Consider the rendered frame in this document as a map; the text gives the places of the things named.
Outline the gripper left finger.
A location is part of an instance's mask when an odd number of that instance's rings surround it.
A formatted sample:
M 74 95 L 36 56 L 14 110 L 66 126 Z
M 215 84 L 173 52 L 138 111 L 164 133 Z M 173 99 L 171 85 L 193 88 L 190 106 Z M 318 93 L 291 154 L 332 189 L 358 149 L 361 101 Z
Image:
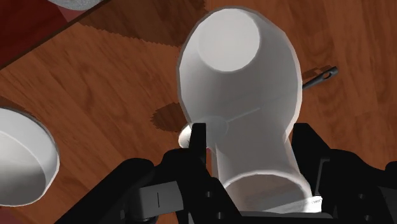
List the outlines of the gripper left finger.
M 158 165 L 123 161 L 55 224 L 156 224 L 176 213 L 178 224 L 239 224 L 240 212 L 205 166 L 205 125 L 193 125 L 190 144 L 164 153 Z

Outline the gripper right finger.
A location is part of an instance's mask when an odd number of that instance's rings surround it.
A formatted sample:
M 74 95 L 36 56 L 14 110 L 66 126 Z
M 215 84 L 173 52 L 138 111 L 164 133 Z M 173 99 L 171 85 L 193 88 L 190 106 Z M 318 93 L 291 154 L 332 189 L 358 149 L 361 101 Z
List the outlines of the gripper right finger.
M 294 124 L 291 145 L 333 224 L 397 224 L 397 161 L 374 168 L 353 152 L 331 149 L 307 123 Z

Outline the white vase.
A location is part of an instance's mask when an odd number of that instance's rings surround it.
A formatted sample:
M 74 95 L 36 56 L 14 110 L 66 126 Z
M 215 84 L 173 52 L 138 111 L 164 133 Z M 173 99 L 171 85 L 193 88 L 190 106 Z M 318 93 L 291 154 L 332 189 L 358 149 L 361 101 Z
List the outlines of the white vase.
M 302 73 L 284 31 L 253 10 L 227 6 L 193 28 L 178 62 L 189 125 L 206 125 L 212 173 L 240 211 L 318 213 L 289 141 Z

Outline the white bowl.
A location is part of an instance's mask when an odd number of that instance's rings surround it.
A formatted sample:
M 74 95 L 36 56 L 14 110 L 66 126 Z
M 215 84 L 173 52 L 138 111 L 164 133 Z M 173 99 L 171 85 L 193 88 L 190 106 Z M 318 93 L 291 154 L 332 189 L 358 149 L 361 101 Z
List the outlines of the white bowl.
M 36 202 L 59 167 L 60 153 L 50 131 L 28 113 L 0 108 L 0 206 Z

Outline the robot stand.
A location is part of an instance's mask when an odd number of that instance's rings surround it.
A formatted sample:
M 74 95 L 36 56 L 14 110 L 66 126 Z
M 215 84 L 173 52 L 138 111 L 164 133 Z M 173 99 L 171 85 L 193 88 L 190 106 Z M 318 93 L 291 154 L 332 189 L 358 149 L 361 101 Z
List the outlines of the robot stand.
M 0 70 L 109 1 L 76 11 L 49 0 L 0 0 Z

